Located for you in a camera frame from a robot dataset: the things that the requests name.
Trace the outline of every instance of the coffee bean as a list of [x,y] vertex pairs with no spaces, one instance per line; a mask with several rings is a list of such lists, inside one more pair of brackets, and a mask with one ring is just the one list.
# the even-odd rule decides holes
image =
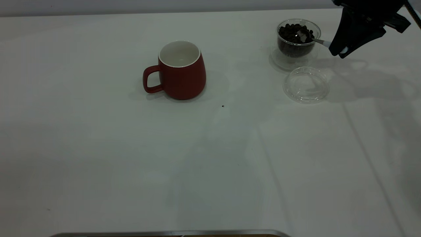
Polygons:
[[[301,37],[298,36],[298,31],[301,31],[307,36],[307,39],[303,42]],[[304,44],[312,42],[314,38],[313,31],[308,30],[307,26],[301,26],[300,24],[286,24],[284,27],[280,27],[278,31],[279,36],[291,43]],[[314,44],[306,46],[295,46],[278,39],[278,48],[280,51],[288,57],[298,58],[307,55],[313,49]]]

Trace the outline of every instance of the jar lid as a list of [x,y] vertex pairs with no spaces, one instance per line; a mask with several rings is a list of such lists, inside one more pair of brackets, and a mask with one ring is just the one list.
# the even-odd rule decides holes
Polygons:
[[285,79],[283,88],[291,99],[306,104],[320,102],[329,93],[326,76],[312,67],[294,69]]

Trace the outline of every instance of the mug handle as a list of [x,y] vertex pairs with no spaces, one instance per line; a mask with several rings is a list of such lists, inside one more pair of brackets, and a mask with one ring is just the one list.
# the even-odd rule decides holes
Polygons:
[[162,85],[161,84],[159,84],[157,86],[153,86],[153,87],[148,87],[148,76],[151,73],[157,72],[159,70],[161,70],[159,68],[159,65],[156,65],[156,66],[148,67],[143,72],[143,88],[145,89],[146,92],[148,92],[148,93],[156,93],[156,92],[162,91]]

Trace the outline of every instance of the spoon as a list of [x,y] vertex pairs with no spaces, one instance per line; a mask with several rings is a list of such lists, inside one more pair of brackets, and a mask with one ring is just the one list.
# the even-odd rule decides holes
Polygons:
[[[307,40],[307,38],[308,38],[308,36],[307,36],[306,34],[304,34],[303,32],[301,32],[301,30],[297,31],[296,36],[299,36],[299,37],[300,37],[300,40],[301,40],[302,42],[305,42],[305,41]],[[329,48],[329,47],[330,47],[330,45],[332,44],[332,42],[330,42],[330,41],[325,41],[325,40],[318,40],[318,39],[314,39],[314,38],[311,38],[311,40],[312,40],[312,41],[314,41],[314,42],[317,42],[317,43],[319,43],[319,44],[321,44],[321,45],[323,45],[323,46],[325,46],[326,48]],[[341,54],[344,54],[344,53],[348,52],[348,50],[349,50],[349,48],[348,48],[348,47],[345,47],[345,48],[341,51]]]

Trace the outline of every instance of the wall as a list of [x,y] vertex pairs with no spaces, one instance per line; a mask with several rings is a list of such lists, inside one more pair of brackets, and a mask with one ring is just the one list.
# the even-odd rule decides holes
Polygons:
[[[420,10],[421,0],[410,0]],[[0,16],[334,8],[331,0],[0,0]]]

